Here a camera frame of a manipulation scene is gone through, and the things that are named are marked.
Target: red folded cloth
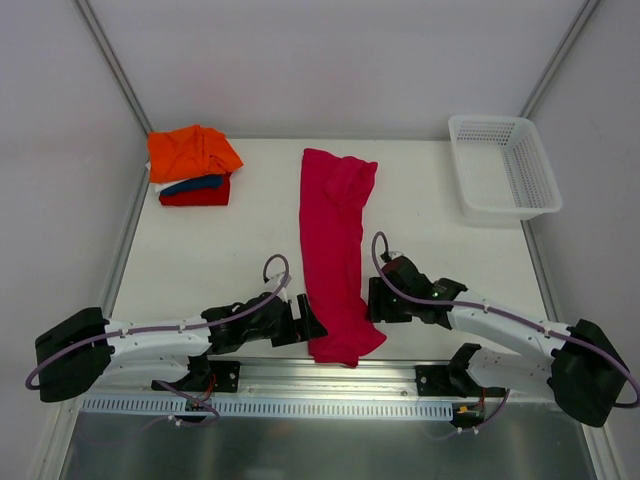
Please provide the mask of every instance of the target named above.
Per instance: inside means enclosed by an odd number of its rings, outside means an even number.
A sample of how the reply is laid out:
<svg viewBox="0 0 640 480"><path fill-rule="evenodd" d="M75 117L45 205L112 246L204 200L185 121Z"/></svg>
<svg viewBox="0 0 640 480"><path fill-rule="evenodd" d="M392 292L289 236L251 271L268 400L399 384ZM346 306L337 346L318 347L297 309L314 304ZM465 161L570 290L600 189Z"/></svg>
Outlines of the red folded cloth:
<svg viewBox="0 0 640 480"><path fill-rule="evenodd" d="M300 181L300 244L311 308L329 335L309 342L318 363L355 367L387 338L366 319L362 210L377 163L306 149Z"/></svg>
<svg viewBox="0 0 640 480"><path fill-rule="evenodd" d="M213 205L229 205L231 195L231 174L224 175L222 185L218 188L200 188L175 195L160 194L160 203L165 207L205 207Z"/></svg>

